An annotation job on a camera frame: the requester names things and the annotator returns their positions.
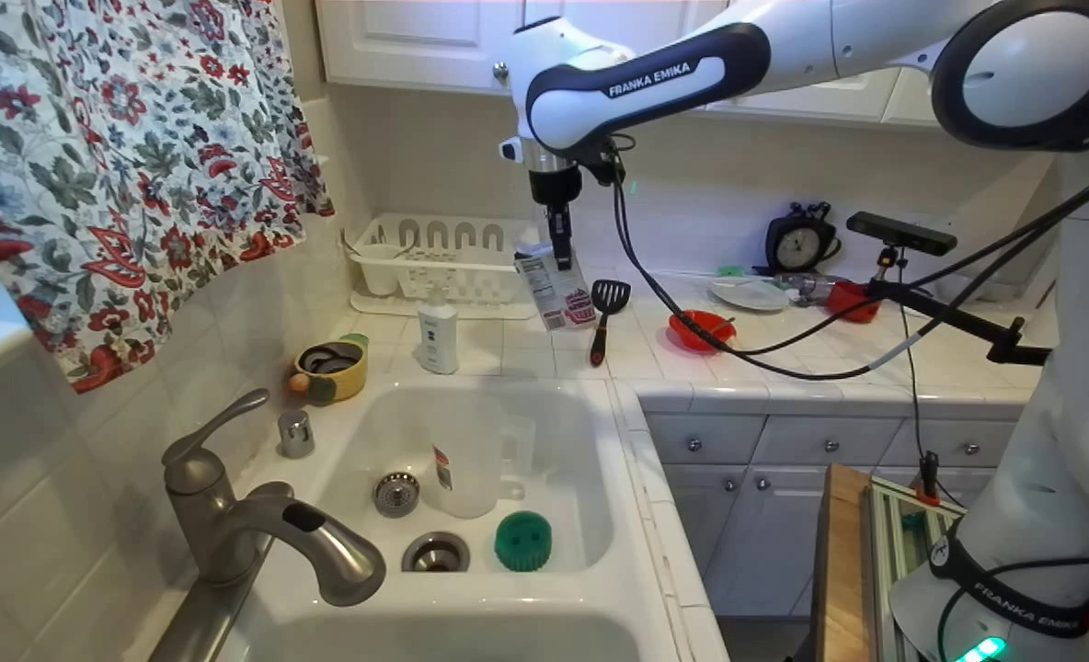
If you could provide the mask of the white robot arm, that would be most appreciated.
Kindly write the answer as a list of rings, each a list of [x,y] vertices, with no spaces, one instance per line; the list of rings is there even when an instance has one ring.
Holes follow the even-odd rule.
[[[881,70],[929,77],[956,150],[1089,150],[1089,0],[731,0],[634,51],[565,17],[509,39],[519,158],[617,166],[622,129]],[[1089,662],[1089,216],[1062,204],[1060,344],[969,514],[890,588],[929,662]]]

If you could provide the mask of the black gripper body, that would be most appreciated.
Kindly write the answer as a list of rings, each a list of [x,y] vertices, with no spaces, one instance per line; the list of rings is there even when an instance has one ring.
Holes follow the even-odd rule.
[[[583,194],[583,176],[593,176],[596,184],[616,184],[617,166],[612,158],[588,158],[541,166],[530,175],[530,194],[545,208],[551,235],[571,234],[571,204]]]

